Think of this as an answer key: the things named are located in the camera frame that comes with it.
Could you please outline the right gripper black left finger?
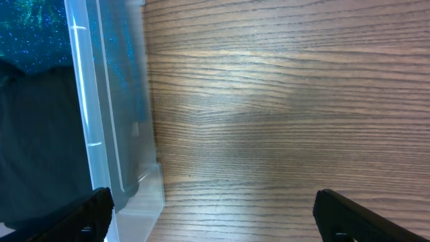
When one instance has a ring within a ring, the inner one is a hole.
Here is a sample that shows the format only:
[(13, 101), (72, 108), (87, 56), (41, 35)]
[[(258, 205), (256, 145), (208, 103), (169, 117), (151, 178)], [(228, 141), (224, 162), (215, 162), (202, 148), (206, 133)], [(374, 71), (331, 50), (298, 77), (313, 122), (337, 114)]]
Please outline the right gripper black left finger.
[(51, 214), (29, 220), (1, 242), (103, 242), (112, 220), (114, 200), (109, 188), (91, 193)]

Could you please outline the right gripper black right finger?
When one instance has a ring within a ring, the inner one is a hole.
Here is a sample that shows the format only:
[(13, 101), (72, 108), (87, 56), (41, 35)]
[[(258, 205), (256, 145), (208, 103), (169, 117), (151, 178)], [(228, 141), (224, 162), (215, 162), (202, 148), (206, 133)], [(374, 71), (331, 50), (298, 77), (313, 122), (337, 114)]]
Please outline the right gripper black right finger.
[(323, 242), (429, 242), (330, 189), (316, 193), (312, 215)]

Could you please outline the black garment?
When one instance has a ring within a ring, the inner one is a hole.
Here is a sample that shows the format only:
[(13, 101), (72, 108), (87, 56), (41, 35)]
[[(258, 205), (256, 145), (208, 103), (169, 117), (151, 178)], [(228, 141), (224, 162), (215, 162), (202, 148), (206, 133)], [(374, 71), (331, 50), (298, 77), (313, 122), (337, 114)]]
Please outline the black garment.
[(1, 62), (1, 223), (19, 230), (92, 192), (71, 65)]

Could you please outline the sparkly blue garment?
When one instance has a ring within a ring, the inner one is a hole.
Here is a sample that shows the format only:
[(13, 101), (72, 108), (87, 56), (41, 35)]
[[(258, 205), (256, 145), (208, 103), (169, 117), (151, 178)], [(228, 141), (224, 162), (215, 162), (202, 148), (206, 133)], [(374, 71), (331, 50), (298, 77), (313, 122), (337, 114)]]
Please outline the sparkly blue garment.
[(119, 116), (148, 118), (141, 8), (144, 1), (4, 0), (1, 59), (25, 73), (55, 65), (87, 69), (109, 87)]

